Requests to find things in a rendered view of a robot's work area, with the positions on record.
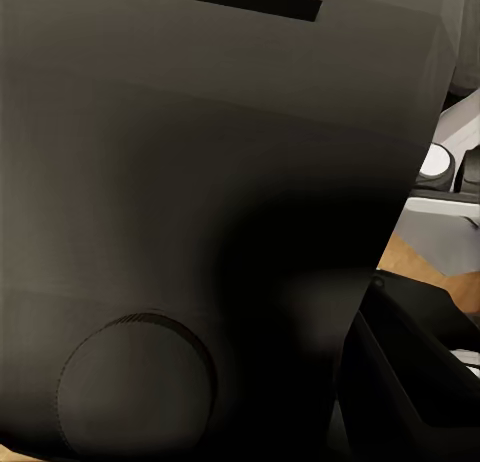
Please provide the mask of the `digital camera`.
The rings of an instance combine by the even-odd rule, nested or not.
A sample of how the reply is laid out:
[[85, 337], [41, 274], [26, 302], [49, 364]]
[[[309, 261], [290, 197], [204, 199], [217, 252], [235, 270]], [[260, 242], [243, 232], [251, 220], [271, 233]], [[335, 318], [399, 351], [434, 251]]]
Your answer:
[[317, 462], [480, 0], [0, 0], [0, 444]]

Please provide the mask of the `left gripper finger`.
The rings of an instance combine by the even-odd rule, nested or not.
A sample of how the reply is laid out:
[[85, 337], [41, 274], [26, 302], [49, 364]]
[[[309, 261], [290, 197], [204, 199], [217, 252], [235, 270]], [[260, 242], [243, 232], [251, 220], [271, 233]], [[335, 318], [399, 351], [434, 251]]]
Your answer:
[[336, 392], [353, 462], [480, 462], [480, 378], [374, 280]]

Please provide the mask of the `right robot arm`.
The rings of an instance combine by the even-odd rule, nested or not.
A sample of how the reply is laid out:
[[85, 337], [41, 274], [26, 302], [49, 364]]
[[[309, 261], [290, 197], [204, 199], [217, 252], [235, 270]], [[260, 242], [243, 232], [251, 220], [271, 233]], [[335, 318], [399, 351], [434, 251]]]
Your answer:
[[465, 151], [455, 173], [454, 155], [440, 143], [431, 144], [403, 208], [480, 218], [480, 145]]

